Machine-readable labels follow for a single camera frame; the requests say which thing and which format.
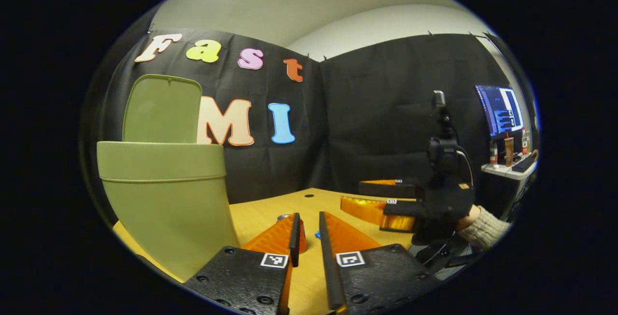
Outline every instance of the blue object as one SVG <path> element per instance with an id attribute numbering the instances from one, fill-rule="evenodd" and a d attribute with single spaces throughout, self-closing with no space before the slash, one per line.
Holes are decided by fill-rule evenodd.
<path id="1" fill-rule="evenodd" d="M 272 103 L 268 109 L 272 111 L 272 119 L 274 119 L 274 143 L 293 143 L 296 138 L 290 131 L 290 121 L 287 117 L 290 111 L 290 106 L 287 104 Z"/>

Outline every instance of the white desk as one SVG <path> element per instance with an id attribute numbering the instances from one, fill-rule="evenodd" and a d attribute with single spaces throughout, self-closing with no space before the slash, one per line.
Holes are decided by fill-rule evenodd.
<path id="1" fill-rule="evenodd" d="M 525 156 L 522 156 L 521 159 L 519 161 L 517 161 L 517 163 L 519 163 L 520 161 L 523 161 L 524 159 L 528 158 L 530 156 L 530 154 L 527 154 Z M 523 180 L 523 179 L 527 179 L 528 176 L 530 176 L 530 174 L 532 174 L 532 172 L 534 172 L 534 170 L 536 169 L 536 161 L 534 163 L 532 163 L 532 165 L 530 165 L 530 167 L 525 171 L 525 172 L 514 172 L 512 170 L 512 167 L 506 167 L 505 165 L 498 165 L 498 168 L 494 168 L 493 164 L 485 164 L 481 166 L 481 170 L 483 172 L 487 172 L 489 174 L 494 174 L 494 175 L 498 175 L 498 176 L 504 176 L 506 178 L 510 178 L 510 179 L 516 179 L 516 180 Z"/>

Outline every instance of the letter m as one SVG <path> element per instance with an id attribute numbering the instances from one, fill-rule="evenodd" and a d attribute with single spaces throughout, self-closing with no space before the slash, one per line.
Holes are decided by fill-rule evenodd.
<path id="1" fill-rule="evenodd" d="M 223 114 L 212 97 L 201 97 L 196 143 L 212 144 L 212 139 L 208 137 L 208 128 L 210 128 L 210 132 L 219 145 L 225 143 L 230 130 L 232 134 L 227 139 L 230 145 L 252 145 L 254 139 L 249 132 L 249 108 L 251 108 L 250 101 L 234 99 Z"/>

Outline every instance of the person's arm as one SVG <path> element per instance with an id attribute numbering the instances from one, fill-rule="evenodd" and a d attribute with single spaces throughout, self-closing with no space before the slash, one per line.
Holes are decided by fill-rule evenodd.
<path id="1" fill-rule="evenodd" d="M 483 207 L 472 205 L 470 214 L 457 222 L 455 230 L 472 245 L 486 250 L 500 240 L 509 226 Z"/>

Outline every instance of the colorful foam letter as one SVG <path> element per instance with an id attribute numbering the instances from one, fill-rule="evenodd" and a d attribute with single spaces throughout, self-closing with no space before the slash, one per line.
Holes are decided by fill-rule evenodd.
<path id="1" fill-rule="evenodd" d="M 249 132 L 249 108 L 251 108 L 249 100 L 234 99 L 227 107 L 225 114 L 222 114 L 212 97 L 201 97 L 196 143 L 212 144 L 212 139 L 208 137 L 208 128 L 210 127 L 219 145 L 225 143 L 225 138 L 230 129 L 232 135 L 227 139 L 230 145 L 252 145 L 254 139 Z"/>
<path id="2" fill-rule="evenodd" d="M 287 64 L 287 77 L 296 82 L 302 82 L 303 77 L 298 75 L 298 71 L 303 69 L 303 66 L 296 59 L 283 60 Z"/>
<path id="3" fill-rule="evenodd" d="M 155 51 L 159 51 L 159 53 L 163 52 L 168 48 L 170 43 L 178 42 L 181 38 L 183 38 L 183 34 L 174 33 L 172 35 L 159 35 L 153 37 L 153 41 L 150 42 L 148 47 L 144 50 L 143 53 L 137 58 L 135 58 L 135 62 L 142 61 L 150 61 L 155 58 Z"/>
<path id="4" fill-rule="evenodd" d="M 272 103 L 269 104 L 268 109 L 272 111 L 272 119 L 274 119 L 274 135 L 271 140 L 274 143 L 293 143 L 296 138 L 290 131 L 290 121 L 287 117 L 290 106 Z"/>
<path id="5" fill-rule="evenodd" d="M 219 60 L 217 54 L 220 50 L 221 44 L 215 40 L 199 40 L 195 43 L 195 47 L 188 49 L 187 58 L 204 62 L 215 62 Z"/>
<path id="6" fill-rule="evenodd" d="M 264 53 L 260 49 L 243 49 L 240 53 L 240 59 L 238 59 L 238 66 L 243 69 L 260 69 L 264 65 L 261 57 L 264 57 Z"/>

